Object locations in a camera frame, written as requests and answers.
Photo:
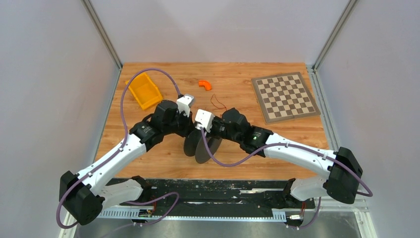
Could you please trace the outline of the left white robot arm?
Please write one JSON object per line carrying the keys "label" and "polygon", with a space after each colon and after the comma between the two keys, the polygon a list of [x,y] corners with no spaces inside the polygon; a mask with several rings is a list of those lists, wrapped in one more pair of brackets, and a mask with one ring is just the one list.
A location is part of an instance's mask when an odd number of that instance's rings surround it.
{"label": "left white robot arm", "polygon": [[148,204],[152,193],[140,176],[115,185],[108,185],[108,182],[134,159],[161,143],[164,136],[186,137],[192,132],[191,106],[194,101],[191,95],[181,96],[175,102],[161,101],[154,113],[126,130],[124,138],[98,161],[76,174],[65,172],[60,178],[56,218],[60,218],[60,210],[64,207],[76,219],[76,224],[86,225],[110,206],[127,201]]}

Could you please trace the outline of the black cable spool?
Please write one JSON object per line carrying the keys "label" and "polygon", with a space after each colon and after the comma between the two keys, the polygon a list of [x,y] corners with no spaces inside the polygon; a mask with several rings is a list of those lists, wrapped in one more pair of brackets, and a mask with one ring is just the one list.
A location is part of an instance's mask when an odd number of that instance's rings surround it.
{"label": "black cable spool", "polygon": [[201,131],[195,129],[185,138],[183,150],[186,156],[194,157],[198,164],[203,164],[210,159],[205,144],[207,144],[211,154],[214,155],[221,143],[221,138],[206,136],[203,139]]}

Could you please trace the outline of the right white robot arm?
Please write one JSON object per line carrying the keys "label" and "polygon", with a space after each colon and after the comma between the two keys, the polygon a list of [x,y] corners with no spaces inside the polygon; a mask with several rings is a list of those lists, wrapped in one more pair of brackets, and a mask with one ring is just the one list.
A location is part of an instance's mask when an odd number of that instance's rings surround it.
{"label": "right white robot arm", "polygon": [[362,195],[359,186],[366,186],[361,180],[363,169],[348,148],[333,151],[289,140],[271,130],[251,125],[235,108],[225,111],[220,118],[199,110],[195,120],[202,125],[203,135],[236,142],[249,157],[280,159],[316,173],[313,178],[288,181],[283,200],[289,207],[323,196],[353,204],[356,196]]}

